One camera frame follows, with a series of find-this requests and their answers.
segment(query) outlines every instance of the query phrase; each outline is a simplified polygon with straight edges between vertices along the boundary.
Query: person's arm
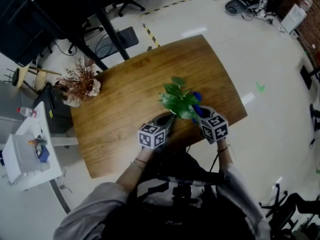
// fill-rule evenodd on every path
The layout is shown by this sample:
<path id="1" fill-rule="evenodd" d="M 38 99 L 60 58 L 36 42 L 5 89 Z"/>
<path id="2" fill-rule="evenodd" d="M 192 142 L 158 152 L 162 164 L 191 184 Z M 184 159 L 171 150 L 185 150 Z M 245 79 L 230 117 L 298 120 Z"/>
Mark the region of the person's arm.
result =
<path id="1" fill-rule="evenodd" d="M 153 157 L 153 153 L 153 150 L 144 148 L 115 183 L 123 186 L 126 191 L 131 193 L 135 189 L 147 163 Z"/>
<path id="2" fill-rule="evenodd" d="M 219 154 L 219 166 L 220 166 L 220 169 L 223 170 L 228 168 L 228 165 L 233 164 L 233 162 L 228 150 L 226 139 L 223 138 L 221 140 L 218 140 L 217 146 L 218 146 L 218 154 Z"/>

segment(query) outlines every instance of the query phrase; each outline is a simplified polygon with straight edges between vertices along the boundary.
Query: plastic bottle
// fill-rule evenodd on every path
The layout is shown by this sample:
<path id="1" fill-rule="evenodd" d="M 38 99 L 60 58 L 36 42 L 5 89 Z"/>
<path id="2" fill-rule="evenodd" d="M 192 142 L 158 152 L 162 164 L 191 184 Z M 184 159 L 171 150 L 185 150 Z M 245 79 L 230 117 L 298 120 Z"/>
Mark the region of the plastic bottle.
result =
<path id="1" fill-rule="evenodd" d="M 37 111 L 33 110 L 32 108 L 25 107 L 25 106 L 18 107 L 16 111 L 19 112 L 24 117 L 35 118 L 37 116 Z"/>

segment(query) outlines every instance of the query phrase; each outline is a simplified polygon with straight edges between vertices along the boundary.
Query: black metal pole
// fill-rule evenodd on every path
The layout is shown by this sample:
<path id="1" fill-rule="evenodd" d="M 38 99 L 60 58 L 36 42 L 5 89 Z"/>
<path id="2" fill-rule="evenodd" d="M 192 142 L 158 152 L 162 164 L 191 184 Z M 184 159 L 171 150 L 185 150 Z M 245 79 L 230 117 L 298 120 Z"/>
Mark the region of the black metal pole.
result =
<path id="1" fill-rule="evenodd" d="M 71 30 L 60 27 L 51 17 L 41 8 L 41 6 L 35 0 L 29 0 L 35 8 L 66 38 L 70 40 L 76 47 L 78 47 L 87 57 L 94 59 L 95 64 L 103 71 L 107 70 L 108 67 L 101 61 L 101 59 L 82 41 L 82 38 L 75 35 Z"/>
<path id="2" fill-rule="evenodd" d="M 108 33 L 111 41 L 114 43 L 115 47 L 120 52 L 124 60 L 130 59 L 126 49 L 122 46 L 119 36 L 117 35 L 114 27 L 112 26 L 106 11 L 98 5 L 95 0 L 87 0 L 90 6 L 92 7 L 93 12 L 98 17 L 105 31 Z"/>

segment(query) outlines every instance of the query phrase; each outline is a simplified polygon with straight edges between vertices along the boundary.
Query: white table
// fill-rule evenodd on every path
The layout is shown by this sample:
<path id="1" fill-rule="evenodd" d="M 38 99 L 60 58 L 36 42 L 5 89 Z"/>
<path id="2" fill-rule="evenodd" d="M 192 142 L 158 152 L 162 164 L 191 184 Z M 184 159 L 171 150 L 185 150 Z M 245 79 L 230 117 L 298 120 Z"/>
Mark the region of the white table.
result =
<path id="1" fill-rule="evenodd" d="M 61 166 L 54 148 L 55 146 L 78 145 L 76 137 L 51 137 L 46 118 L 45 104 L 43 102 L 40 102 L 35 110 L 37 112 L 36 118 L 28 117 L 24 120 L 15 134 L 32 134 L 34 138 L 37 138 L 39 135 L 43 136 L 47 140 L 45 147 L 50 154 L 47 159 L 50 168 L 43 172 L 35 171 L 29 173 L 28 176 L 23 176 L 18 183 L 13 185 L 14 188 L 21 191 L 48 182 L 62 175 Z"/>

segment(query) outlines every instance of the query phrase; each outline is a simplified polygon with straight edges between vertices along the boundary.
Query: gray panel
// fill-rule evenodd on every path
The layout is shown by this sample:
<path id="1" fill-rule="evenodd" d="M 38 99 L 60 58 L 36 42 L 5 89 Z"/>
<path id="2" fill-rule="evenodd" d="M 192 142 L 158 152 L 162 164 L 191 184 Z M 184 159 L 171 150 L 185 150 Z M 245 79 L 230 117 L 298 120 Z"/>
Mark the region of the gray panel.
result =
<path id="1" fill-rule="evenodd" d="M 23 122 L 24 118 L 17 113 L 17 108 L 22 106 L 19 88 L 10 83 L 0 81 L 0 118 L 10 121 Z"/>
<path id="2" fill-rule="evenodd" d="M 15 134 L 21 122 L 0 119 L 0 143 L 5 144 L 10 134 Z"/>

